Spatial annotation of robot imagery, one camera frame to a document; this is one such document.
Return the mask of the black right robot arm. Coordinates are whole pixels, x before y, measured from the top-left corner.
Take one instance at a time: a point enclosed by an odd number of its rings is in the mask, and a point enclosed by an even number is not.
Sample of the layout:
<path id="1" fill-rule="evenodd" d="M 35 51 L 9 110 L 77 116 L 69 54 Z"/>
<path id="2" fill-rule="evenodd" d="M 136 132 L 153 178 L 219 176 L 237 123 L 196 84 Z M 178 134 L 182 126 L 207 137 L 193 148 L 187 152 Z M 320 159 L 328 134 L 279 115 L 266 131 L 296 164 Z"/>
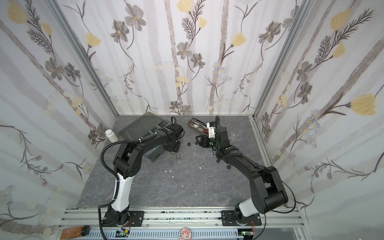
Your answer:
<path id="1" fill-rule="evenodd" d="M 250 197 L 235 205 L 234 221 L 246 225 L 259 214 L 274 212 L 289 202 L 288 186 L 281 179 L 275 167 L 262 166 L 230 143 L 227 128 L 220 125 L 220 117 L 205 124 L 203 135 L 196 137 L 199 146 L 211 148 L 217 162 L 224 162 L 227 168 L 235 168 L 249 181 Z"/>

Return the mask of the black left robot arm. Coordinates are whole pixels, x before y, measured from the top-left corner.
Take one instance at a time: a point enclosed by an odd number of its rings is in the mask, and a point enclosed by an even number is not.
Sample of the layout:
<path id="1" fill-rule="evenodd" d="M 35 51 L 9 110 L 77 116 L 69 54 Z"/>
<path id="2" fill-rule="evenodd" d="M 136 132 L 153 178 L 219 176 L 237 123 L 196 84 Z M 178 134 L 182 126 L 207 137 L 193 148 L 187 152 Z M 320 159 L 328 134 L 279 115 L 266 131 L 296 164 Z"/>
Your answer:
<path id="1" fill-rule="evenodd" d="M 99 227 L 106 225 L 125 226 L 131 220 L 129 213 L 130 192 L 135 175 L 140 171 L 143 156 L 156 147 L 177 153 L 184 129 L 171 117 L 171 123 L 155 130 L 153 134 L 136 140 L 115 141 L 104 147 L 100 160 L 103 167 L 115 177 L 115 188 L 112 200 L 98 206 Z M 113 168 L 105 162 L 105 153 L 113 146 L 119 146 L 113 160 Z"/>

